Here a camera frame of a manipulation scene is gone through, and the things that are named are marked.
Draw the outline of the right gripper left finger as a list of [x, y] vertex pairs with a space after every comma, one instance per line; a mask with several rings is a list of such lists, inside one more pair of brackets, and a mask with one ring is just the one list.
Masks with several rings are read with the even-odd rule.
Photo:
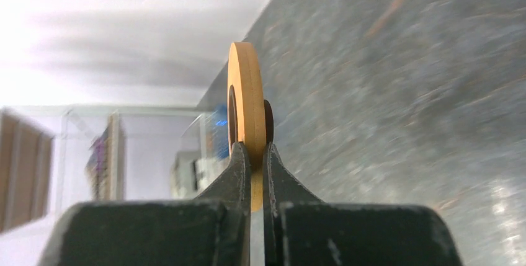
[[193, 199], [82, 202], [54, 225], [39, 265], [249, 265], [250, 163], [228, 167]]

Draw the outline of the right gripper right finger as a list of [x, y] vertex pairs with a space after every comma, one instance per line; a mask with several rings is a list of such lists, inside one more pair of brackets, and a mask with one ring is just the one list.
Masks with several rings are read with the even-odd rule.
[[262, 161], [266, 265], [461, 265], [450, 231], [421, 205], [327, 203], [284, 166]]

